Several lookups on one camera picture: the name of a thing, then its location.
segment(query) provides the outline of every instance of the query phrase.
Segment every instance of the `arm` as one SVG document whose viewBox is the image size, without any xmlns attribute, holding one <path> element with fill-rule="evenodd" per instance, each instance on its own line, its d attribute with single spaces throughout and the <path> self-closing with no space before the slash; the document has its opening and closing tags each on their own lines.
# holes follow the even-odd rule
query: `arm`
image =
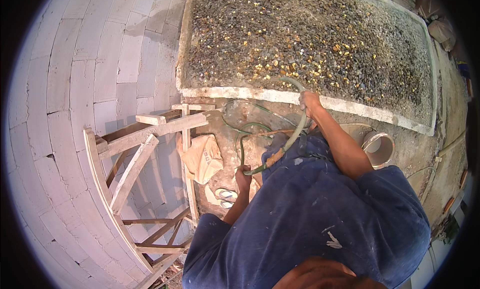
<svg viewBox="0 0 480 289">
<path fill-rule="evenodd" d="M 239 194 L 237 200 L 233 203 L 233 206 L 228 210 L 227 214 L 223 218 L 223 221 L 233 225 L 235 221 L 240 217 L 245 208 L 248 206 L 248 195 L 250 193 L 250 183 L 252 182 L 251 175 L 244 175 L 243 171 L 249 171 L 250 165 L 244 165 L 237 168 L 235 173 L 235 180 L 237 181 Z"/>
<path fill-rule="evenodd" d="M 317 123 L 330 146 L 336 165 L 344 175 L 356 180 L 365 172 L 373 170 L 363 149 L 325 110 L 318 94 L 302 92 L 300 104 L 307 107 L 307 116 Z"/>
</svg>

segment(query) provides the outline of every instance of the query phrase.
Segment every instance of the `paint stain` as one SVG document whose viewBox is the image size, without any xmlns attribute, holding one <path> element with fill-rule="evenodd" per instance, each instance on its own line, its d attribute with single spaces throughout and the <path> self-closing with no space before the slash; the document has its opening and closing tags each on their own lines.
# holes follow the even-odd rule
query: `paint stain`
<svg viewBox="0 0 480 289">
<path fill-rule="evenodd" d="M 327 246 L 330 246 L 332 248 L 335 248 L 335 249 L 340 249 L 342 248 L 342 244 L 340 244 L 340 242 L 337 240 L 337 238 L 335 238 L 331 232 L 328 232 L 327 233 L 328 236 L 330 236 L 330 238 L 332 239 L 332 241 L 327 241 Z"/>
<path fill-rule="evenodd" d="M 333 228 L 334 226 L 335 226 L 335 225 L 329 226 L 329 227 L 325 228 L 323 231 L 321 231 L 321 233 L 323 234 L 324 232 L 328 231 L 329 229 Z"/>
</svg>

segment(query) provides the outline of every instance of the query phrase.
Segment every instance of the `wooden formwork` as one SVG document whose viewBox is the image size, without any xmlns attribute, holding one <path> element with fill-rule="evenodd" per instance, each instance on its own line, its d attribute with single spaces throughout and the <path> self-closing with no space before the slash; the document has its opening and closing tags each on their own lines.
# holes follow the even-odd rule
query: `wooden formwork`
<svg viewBox="0 0 480 289">
<path fill-rule="evenodd" d="M 215 106 L 210 105 L 173 105 L 171 111 L 159 116 L 137 115 L 137 122 L 101 137 L 95 135 L 91 128 L 83 130 L 93 180 L 108 216 L 137 259 L 153 274 L 155 274 L 165 262 L 176 259 L 190 245 L 191 237 L 179 245 L 173 245 L 173 242 L 182 220 L 188 220 L 195 226 L 198 222 L 198 209 L 196 206 L 195 191 L 193 190 L 193 181 L 189 178 L 184 178 L 189 195 L 190 207 L 178 214 L 175 218 L 122 220 L 120 211 L 125 204 L 135 179 L 138 177 L 148 157 L 158 144 L 159 140 L 157 137 L 181 131 L 184 139 L 183 148 L 186 150 L 190 143 L 190 129 L 206 125 L 208 124 L 208 120 L 222 114 L 223 108 L 216 110 L 214 108 Z M 190 109 L 208 111 L 189 115 Z M 139 148 L 126 166 L 125 172 L 123 172 L 117 187 L 110 188 L 112 180 L 125 161 L 130 148 L 135 146 L 139 146 Z M 120 154 L 120 156 L 113 164 L 108 175 L 105 175 L 101 160 L 116 154 Z M 126 227 L 131 224 L 164 224 L 164 226 L 143 242 L 135 242 Z M 171 228 L 174 229 L 173 234 L 166 245 L 154 244 L 158 238 L 163 236 Z M 148 253 L 160 253 L 163 255 L 157 260 L 152 260 L 147 255 Z"/>
</svg>

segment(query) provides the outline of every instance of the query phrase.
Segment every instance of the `sack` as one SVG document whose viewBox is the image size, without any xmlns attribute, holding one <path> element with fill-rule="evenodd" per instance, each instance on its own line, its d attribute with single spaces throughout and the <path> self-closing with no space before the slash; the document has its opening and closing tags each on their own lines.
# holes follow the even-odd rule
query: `sack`
<svg viewBox="0 0 480 289">
<path fill-rule="evenodd" d="M 206 184 L 215 173 L 223 169 L 223 159 L 214 135 L 203 135 L 191 140 L 191 147 L 183 152 L 182 135 L 177 133 L 177 151 L 187 166 L 187 178 Z"/>
</svg>

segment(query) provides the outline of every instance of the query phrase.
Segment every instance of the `bucket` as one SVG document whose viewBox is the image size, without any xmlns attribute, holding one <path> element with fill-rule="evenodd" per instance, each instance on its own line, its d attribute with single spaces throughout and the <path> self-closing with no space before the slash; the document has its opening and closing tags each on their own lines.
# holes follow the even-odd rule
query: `bucket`
<svg viewBox="0 0 480 289">
<path fill-rule="evenodd" d="M 395 143 L 389 134 L 371 131 L 363 139 L 362 149 L 373 168 L 382 168 L 392 159 Z"/>
</svg>

